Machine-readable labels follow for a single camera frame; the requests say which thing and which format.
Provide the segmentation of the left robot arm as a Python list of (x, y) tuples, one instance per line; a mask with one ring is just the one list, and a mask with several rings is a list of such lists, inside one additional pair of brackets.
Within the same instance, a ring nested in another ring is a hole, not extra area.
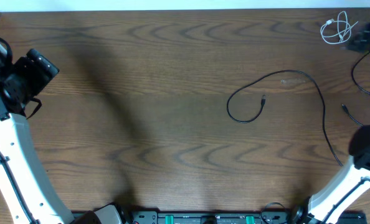
[(14, 223), (123, 223), (114, 204), (74, 213), (54, 190), (32, 141), (28, 103), (59, 69), (35, 49), (16, 62), (10, 45), (0, 38), (0, 191)]

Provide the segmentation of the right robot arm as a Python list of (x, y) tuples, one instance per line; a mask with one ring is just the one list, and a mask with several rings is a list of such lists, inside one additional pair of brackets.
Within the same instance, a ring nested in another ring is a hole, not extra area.
[[(349, 42), (347, 48), (364, 55), (353, 65), (351, 79), (370, 95), (354, 77), (356, 66), (370, 54), (370, 23)], [(294, 210), (288, 223), (338, 223), (343, 212), (370, 189), (370, 125), (360, 125), (349, 144), (349, 157), (339, 172), (318, 193)]]

